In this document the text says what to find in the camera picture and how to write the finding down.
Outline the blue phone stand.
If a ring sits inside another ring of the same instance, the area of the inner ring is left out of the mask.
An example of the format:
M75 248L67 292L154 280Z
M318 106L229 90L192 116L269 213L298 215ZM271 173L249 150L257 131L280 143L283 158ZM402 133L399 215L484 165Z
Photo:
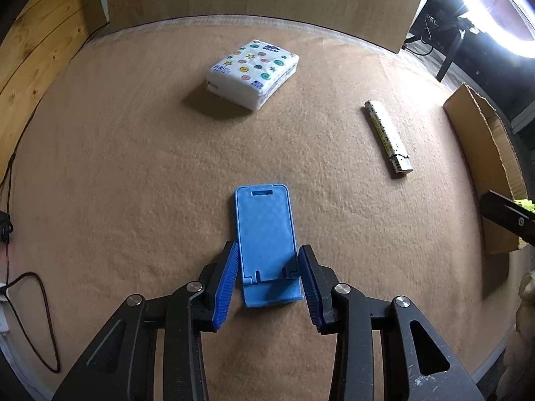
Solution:
M290 194L283 184L235 191L245 306L264 308L303 300Z

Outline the pine plank board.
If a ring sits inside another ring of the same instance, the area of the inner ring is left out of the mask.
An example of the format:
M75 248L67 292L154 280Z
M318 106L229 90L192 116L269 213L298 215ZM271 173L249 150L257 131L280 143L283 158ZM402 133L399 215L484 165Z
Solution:
M28 0L1 43L1 173L42 96L108 24L101 0Z

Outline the patterned tissue pack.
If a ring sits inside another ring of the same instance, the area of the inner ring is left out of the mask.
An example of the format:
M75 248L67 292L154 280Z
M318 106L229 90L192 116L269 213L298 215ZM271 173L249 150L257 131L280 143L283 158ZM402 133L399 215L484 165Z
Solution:
M297 71L300 57L258 39L210 67L207 90L249 111L258 111Z

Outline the yellow shuttlecock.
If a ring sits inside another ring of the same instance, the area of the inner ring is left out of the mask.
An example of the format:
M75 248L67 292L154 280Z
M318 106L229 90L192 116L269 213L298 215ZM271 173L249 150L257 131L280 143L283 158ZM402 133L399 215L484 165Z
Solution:
M530 199L515 199L514 202L522 207L523 209L526 209L530 211L531 213L535 213L535 203Z

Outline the black tripod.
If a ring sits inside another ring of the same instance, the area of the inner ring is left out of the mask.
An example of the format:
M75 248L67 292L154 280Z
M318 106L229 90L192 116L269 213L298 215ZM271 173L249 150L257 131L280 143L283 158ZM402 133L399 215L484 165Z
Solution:
M423 21L423 42L432 46L433 49L438 49L444 54L442 65L435 76L439 83L450 69L461 48L466 33L474 28L473 22L468 18L468 13L469 9L467 5L463 4L452 16L443 22L439 22L435 17L432 17L428 13L425 14ZM454 32L452 42L449 45L439 45L436 35L449 31Z

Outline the patterned white lighter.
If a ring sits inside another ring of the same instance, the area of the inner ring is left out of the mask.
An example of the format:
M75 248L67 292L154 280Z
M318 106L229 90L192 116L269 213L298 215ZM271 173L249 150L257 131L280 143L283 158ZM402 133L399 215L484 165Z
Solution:
M402 142L397 127L382 103L366 101L364 103L370 119L376 128L386 155L392 163L396 174L406 175L414 171L409 154Z

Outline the brown cardboard box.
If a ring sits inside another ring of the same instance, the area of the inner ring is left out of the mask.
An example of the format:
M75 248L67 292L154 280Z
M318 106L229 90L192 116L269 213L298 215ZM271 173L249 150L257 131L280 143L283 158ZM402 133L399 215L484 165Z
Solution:
M477 196L493 190L509 199L526 199L528 191L516 151L489 102L464 83L443 109L461 144Z

